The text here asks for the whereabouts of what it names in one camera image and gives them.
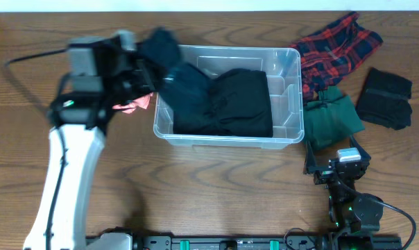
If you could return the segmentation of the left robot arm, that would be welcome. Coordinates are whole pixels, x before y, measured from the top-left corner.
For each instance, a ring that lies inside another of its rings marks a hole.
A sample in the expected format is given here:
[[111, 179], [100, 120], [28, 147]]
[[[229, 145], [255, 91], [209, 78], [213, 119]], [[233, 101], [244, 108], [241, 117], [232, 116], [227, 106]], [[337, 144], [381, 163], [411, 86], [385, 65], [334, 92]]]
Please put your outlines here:
[[49, 106], [48, 172], [23, 248], [133, 249], [135, 238], [125, 231], [89, 241], [87, 210], [113, 107], [154, 92], [154, 68], [137, 54], [135, 35], [128, 31], [72, 39], [65, 51], [71, 70], [60, 79]]

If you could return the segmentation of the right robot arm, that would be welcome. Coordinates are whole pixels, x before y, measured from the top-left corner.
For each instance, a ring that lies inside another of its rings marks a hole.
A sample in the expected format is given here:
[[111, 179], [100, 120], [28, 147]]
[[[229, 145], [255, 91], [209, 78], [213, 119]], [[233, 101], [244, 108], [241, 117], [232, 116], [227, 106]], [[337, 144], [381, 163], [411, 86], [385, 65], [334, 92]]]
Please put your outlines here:
[[350, 146], [339, 149], [326, 165], [316, 163], [311, 143], [305, 143], [305, 174], [329, 192], [329, 216], [336, 229], [315, 241], [315, 249], [374, 249], [373, 233], [380, 230], [383, 208], [378, 197], [356, 191], [355, 181], [367, 170], [370, 155], [351, 136]]

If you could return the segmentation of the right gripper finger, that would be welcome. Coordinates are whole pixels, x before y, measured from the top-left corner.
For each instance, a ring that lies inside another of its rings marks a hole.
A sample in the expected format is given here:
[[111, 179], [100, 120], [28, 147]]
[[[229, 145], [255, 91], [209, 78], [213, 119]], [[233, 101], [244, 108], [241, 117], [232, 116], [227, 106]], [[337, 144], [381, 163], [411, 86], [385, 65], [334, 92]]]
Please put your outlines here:
[[366, 150], [364, 150], [364, 148], [356, 141], [353, 135], [350, 136], [350, 146], [352, 148], [356, 148], [359, 152], [361, 156], [362, 165], [366, 167], [369, 166], [371, 160], [370, 154]]
[[310, 142], [305, 143], [306, 156], [304, 165], [304, 174], [313, 174], [317, 170], [316, 158]]

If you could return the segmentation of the large black garment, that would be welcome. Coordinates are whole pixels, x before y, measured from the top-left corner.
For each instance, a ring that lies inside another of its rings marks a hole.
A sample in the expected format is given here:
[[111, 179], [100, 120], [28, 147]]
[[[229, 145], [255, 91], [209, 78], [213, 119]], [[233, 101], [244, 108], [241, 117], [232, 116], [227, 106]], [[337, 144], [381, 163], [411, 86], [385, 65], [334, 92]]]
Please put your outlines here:
[[232, 69], [212, 81], [209, 104], [197, 113], [174, 112], [173, 132], [185, 135], [273, 137], [266, 73]]

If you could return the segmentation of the dark navy garment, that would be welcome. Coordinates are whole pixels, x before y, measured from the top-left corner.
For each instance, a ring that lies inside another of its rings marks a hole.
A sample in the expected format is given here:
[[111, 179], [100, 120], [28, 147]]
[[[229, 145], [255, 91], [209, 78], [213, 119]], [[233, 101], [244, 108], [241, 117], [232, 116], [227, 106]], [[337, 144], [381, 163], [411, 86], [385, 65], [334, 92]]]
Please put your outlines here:
[[197, 115], [210, 109], [212, 80], [183, 59], [171, 31], [156, 28], [140, 44], [139, 53], [155, 65], [161, 79], [157, 92], [176, 115]]

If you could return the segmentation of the pink garment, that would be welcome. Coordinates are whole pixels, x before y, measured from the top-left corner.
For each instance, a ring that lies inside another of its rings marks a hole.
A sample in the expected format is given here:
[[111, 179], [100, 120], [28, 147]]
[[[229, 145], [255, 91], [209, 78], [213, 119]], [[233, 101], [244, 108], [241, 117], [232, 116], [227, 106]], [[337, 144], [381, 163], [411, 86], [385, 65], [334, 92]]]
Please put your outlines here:
[[126, 114], [130, 114], [135, 112], [137, 109], [144, 109], [146, 110], [149, 106], [151, 97], [153, 96], [153, 93], [147, 94], [145, 96], [142, 96], [138, 99], [132, 100], [127, 105], [115, 105], [112, 107], [113, 110], [117, 110]]

